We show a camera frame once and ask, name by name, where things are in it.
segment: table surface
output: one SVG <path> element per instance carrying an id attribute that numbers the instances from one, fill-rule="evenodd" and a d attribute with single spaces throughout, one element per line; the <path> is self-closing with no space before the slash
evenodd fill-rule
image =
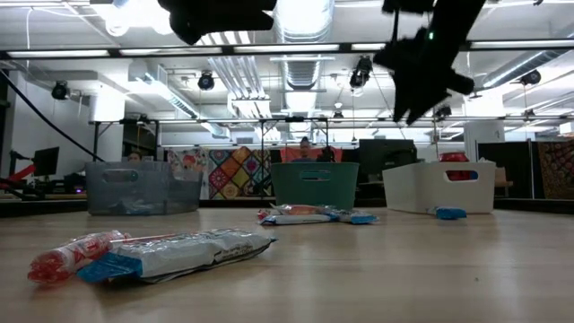
<path id="1" fill-rule="evenodd" d="M 21 323 L 574 321 L 574 217 L 496 211 L 442 222 L 370 211 L 380 223 L 262 228 L 253 209 L 0 219 L 0 312 Z M 279 240 L 256 258 L 164 284 L 26 280 L 36 254 L 87 232 L 228 227 Z"/>

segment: black cable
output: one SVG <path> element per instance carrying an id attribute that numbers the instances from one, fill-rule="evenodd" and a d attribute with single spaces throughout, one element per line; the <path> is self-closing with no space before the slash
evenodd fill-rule
<path id="1" fill-rule="evenodd" d="M 26 98 L 26 96 L 24 95 L 24 93 L 22 93 L 22 91 L 20 91 L 20 89 L 18 89 L 18 87 L 16 86 L 16 84 L 14 84 L 12 82 L 12 80 L 10 79 L 10 77 L 8 77 L 8 75 L 6 75 L 6 73 L 3 70 L 0 70 L 0 74 L 2 75 L 2 77 L 6 80 L 6 82 L 8 83 L 8 85 L 12 88 L 12 90 L 14 90 L 16 92 L 16 94 L 18 94 L 18 96 L 24 100 L 24 102 L 26 102 L 26 104 L 28 104 L 28 106 L 34 111 L 34 113 L 36 113 L 38 115 L 39 118 L 41 118 L 44 122 L 46 122 L 46 124 L 48 124 L 48 126 L 50 126 L 52 129 L 56 130 L 56 132 L 58 132 L 60 135 L 62 135 L 65 139 L 69 140 L 72 144 L 75 144 L 78 148 L 82 149 L 83 151 L 85 151 L 87 154 L 89 154 L 91 157 L 95 158 L 97 161 L 99 162 L 104 162 L 103 159 L 101 159 L 98 155 L 96 155 L 95 153 L 92 153 L 90 150 L 88 150 L 86 147 L 82 146 L 81 144 L 79 144 L 78 142 L 76 142 L 71 136 L 69 136 L 68 134 L 66 134 L 64 131 L 60 130 L 60 128 L 58 128 L 56 125 L 54 125 L 50 120 L 48 120 L 48 118 L 46 118 L 39 110 L 38 108 L 36 108 L 36 106 L 34 105 L 34 103 L 32 103 L 30 100 L 28 100 L 28 98 Z"/>

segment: red object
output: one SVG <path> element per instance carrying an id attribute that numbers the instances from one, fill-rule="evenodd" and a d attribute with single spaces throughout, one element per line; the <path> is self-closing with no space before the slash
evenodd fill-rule
<path id="1" fill-rule="evenodd" d="M 341 157 L 343 157 L 343 150 L 339 148 L 331 147 L 333 154 L 335 155 L 335 161 L 340 162 Z M 323 148 L 313 148 L 309 150 L 309 158 L 316 159 L 321 153 L 323 153 Z M 292 162 L 298 158 L 301 158 L 301 153 L 299 148 L 282 148 L 281 149 L 281 160 L 282 162 Z"/>
<path id="2" fill-rule="evenodd" d="M 36 171 L 36 166 L 34 166 L 32 164 L 32 165 L 26 167 L 25 169 L 18 171 L 17 173 L 13 174 L 12 176 L 8 177 L 7 179 L 11 180 L 12 182 L 19 182 L 22 179 L 24 179 L 26 176 L 33 173 L 34 171 Z M 5 189 L 5 188 L 8 188 L 8 185 L 0 184 L 0 189 Z"/>
<path id="3" fill-rule="evenodd" d="M 30 264 L 28 279 L 40 284 L 53 284 L 66 280 L 92 260 L 103 256 L 112 248 L 111 241 L 129 239 L 119 231 L 88 234 L 71 240 L 64 246 L 43 252 Z"/>
<path id="4" fill-rule="evenodd" d="M 439 157 L 440 162 L 469 162 L 466 158 L 465 153 L 442 153 Z M 460 180 L 470 180 L 471 171 L 470 170 L 447 170 L 447 177 L 452 181 Z"/>

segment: blue object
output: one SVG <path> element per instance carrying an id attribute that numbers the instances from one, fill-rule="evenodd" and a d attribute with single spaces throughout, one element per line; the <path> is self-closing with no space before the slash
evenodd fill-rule
<path id="1" fill-rule="evenodd" d="M 456 220 L 465 219 L 466 211 L 455 207 L 437 207 L 435 215 L 440 220 Z"/>
<path id="2" fill-rule="evenodd" d="M 108 278 L 135 275 L 143 272 L 142 260 L 108 252 L 100 259 L 80 269 L 78 276 L 87 283 L 99 283 Z"/>

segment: pillar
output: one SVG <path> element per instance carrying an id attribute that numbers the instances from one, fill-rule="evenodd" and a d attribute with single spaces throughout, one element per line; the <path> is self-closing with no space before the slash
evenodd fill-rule
<path id="1" fill-rule="evenodd" d="M 90 97 L 91 121 L 118 121 L 124 118 L 125 97 L 116 90 L 103 85 L 98 94 Z M 124 141 L 124 126 L 114 124 L 100 126 L 103 133 L 98 139 L 98 156 L 106 162 L 120 162 Z"/>
<path id="2" fill-rule="evenodd" d="M 482 97 L 468 99 L 465 97 L 464 113 L 468 117 L 500 117 L 504 116 L 502 94 L 498 92 L 481 92 Z M 471 162 L 478 161 L 478 144 L 504 143 L 504 121 L 472 121 L 466 122 L 465 153 Z"/>

